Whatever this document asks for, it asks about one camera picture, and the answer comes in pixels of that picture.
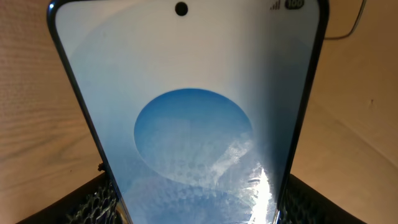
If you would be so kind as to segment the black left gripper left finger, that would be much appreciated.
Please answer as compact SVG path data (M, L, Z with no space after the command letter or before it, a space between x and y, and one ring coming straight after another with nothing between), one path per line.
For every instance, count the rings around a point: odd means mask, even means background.
M103 163L98 170L99 176L18 224L123 224L124 212Z

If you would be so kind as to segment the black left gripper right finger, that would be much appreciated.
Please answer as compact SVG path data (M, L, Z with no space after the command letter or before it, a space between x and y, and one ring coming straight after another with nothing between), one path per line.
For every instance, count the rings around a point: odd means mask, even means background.
M277 224L364 224L294 175L289 176Z

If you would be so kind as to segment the blue screen smartphone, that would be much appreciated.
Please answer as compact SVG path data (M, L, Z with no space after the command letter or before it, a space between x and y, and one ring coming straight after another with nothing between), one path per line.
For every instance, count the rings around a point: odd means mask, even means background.
M324 0L51 1L47 24L129 223L276 223Z

